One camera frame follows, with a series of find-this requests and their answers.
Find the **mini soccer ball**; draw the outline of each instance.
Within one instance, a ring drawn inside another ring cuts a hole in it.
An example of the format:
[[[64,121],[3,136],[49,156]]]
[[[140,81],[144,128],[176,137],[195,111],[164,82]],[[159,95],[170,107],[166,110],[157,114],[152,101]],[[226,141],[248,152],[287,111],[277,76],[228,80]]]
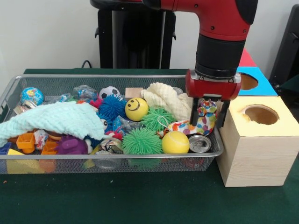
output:
[[[110,95],[120,95],[121,93],[113,86],[109,86],[107,88],[101,89],[99,97],[100,99],[105,99],[107,96]]]

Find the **purple plush toy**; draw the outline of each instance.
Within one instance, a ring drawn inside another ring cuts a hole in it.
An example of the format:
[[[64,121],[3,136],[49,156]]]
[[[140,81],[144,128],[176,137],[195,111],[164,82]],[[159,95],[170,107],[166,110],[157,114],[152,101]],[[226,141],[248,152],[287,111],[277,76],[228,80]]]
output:
[[[84,140],[66,135],[58,142],[56,150],[58,155],[81,155],[87,154],[88,146]]]

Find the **yellow smiley ball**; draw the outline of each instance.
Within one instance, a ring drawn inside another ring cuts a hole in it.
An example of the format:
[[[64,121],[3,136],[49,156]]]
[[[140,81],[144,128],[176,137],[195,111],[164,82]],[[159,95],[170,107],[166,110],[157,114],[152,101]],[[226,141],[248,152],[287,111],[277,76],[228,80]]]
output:
[[[149,112],[149,106],[142,98],[132,98],[126,104],[126,115],[133,121],[140,121]]]
[[[182,132],[169,132],[162,139],[162,149],[165,154],[188,153],[189,146],[189,139]]]

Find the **red robot arm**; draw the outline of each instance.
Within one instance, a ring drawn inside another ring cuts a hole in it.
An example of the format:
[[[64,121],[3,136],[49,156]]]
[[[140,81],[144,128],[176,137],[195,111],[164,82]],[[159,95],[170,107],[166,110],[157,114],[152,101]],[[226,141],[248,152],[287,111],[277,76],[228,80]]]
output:
[[[218,116],[222,126],[230,100],[237,97],[241,78],[236,74],[258,0],[142,0],[154,9],[193,12],[200,31],[195,71],[186,75],[186,92],[193,97],[191,121],[197,123],[199,98],[224,102]]]

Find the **wire mesh basket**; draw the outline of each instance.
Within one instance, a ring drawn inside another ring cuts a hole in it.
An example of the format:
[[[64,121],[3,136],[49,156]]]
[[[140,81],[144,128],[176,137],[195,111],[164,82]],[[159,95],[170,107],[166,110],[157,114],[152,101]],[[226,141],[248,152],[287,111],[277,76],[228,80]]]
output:
[[[20,104],[20,94],[27,87],[42,91],[45,99],[72,92],[86,84],[96,90],[115,86],[120,92],[126,87],[147,88],[161,82],[185,90],[184,75],[22,75],[13,78],[0,97],[0,123],[15,116],[13,109]],[[149,155],[0,155],[0,174],[34,173],[102,173],[205,171],[214,157],[223,152],[218,130],[208,136],[212,146],[206,153]]]

